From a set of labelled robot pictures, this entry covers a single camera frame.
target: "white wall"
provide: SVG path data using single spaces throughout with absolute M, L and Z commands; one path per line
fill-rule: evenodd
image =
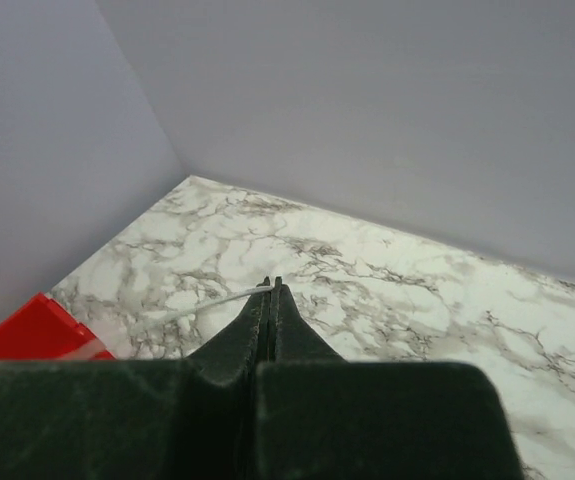
M 93 0 L 0 0 L 0 321 L 182 178 Z
M 575 278 L 575 2 L 98 4 L 192 173 Z

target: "marble surface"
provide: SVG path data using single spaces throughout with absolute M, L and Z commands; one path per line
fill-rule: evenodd
M 349 360 L 477 365 L 500 392 L 527 478 L 575 479 L 575 284 L 190 177 L 51 295 L 117 356 L 174 358 L 244 300 L 131 338 L 125 326 L 266 275 L 283 277 L 303 317 Z

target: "gray marble vein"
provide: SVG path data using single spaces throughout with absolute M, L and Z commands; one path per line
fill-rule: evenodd
M 190 177 L 51 291 L 122 358 L 188 355 L 244 300 L 126 328 L 281 275 L 350 360 L 461 360 L 494 382 L 531 479 L 575 479 L 575 284 Z

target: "red box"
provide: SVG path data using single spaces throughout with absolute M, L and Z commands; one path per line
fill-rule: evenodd
M 0 360 L 56 359 L 96 339 L 56 301 L 39 293 L 0 324 Z M 94 359 L 113 359 L 104 350 Z

